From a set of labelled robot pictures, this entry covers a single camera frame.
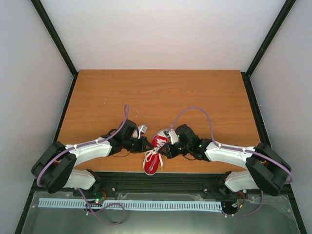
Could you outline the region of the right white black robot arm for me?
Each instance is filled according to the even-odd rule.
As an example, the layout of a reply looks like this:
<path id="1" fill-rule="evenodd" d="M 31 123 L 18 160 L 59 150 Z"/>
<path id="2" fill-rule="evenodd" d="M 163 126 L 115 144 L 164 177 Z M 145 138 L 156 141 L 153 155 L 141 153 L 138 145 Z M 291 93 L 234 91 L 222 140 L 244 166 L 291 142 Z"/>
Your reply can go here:
<path id="1" fill-rule="evenodd" d="M 259 143 L 255 147 L 238 147 L 199 138 L 186 124 L 164 132 L 169 142 L 158 147 L 158 152 L 168 159 L 190 154 L 196 160 L 224 162 L 243 168 L 242 172 L 227 172 L 219 186 L 222 194 L 241 190 L 259 189 L 277 196 L 280 194 L 291 167 L 269 145 Z"/>

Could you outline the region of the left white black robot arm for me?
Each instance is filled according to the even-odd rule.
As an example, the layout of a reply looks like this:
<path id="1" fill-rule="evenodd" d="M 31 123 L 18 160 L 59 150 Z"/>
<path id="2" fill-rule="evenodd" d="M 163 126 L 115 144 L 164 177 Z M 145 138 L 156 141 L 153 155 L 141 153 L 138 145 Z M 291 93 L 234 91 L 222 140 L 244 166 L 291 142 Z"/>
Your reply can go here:
<path id="1" fill-rule="evenodd" d="M 76 170 L 75 167 L 95 158 L 109 157 L 125 149 L 138 154 L 153 149 L 144 136 L 146 125 L 137 126 L 125 120 L 118 129 L 112 129 L 101 137 L 81 144 L 64 145 L 53 142 L 31 169 L 39 187 L 50 194 L 63 188 L 80 188 L 90 196 L 101 192 L 101 183 L 90 169 Z"/>

